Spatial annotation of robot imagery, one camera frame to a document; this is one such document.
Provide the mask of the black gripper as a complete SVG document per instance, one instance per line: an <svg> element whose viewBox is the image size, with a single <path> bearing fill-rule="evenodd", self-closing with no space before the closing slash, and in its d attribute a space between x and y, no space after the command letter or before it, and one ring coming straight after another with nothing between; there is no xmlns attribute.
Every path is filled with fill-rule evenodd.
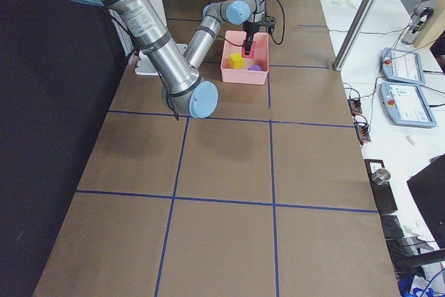
<svg viewBox="0 0 445 297"><path fill-rule="evenodd" d="M254 35L259 32L260 26L260 22L246 21L243 23L243 30L246 33L243 42L243 55L249 56L251 54Z"/></svg>

